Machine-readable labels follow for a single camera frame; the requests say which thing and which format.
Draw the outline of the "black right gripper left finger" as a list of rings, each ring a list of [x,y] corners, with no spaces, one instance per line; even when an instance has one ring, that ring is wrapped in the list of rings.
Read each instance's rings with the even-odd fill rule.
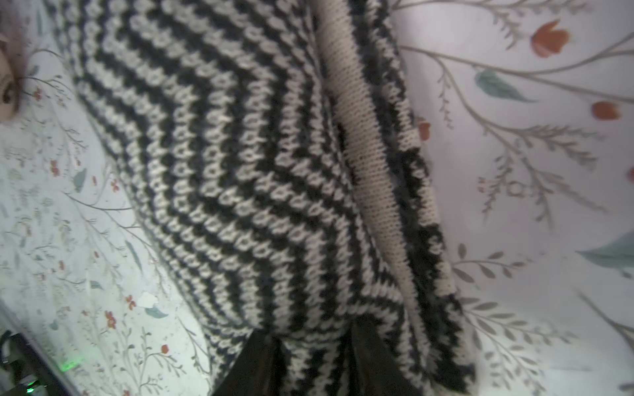
[[[284,374],[282,339],[255,331],[212,395],[279,395]]]

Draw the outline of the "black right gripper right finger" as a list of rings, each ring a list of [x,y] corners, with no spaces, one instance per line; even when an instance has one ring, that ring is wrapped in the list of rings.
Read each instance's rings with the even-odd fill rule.
[[[350,343],[350,395],[419,395],[402,375],[372,320],[361,317],[353,322]]]

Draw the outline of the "black white zigzag scarf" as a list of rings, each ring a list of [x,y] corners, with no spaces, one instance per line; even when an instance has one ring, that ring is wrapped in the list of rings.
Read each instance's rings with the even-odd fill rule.
[[[48,1],[78,99],[198,321],[211,393],[255,331],[279,395],[350,395],[372,320],[419,395],[473,395],[387,1]]]

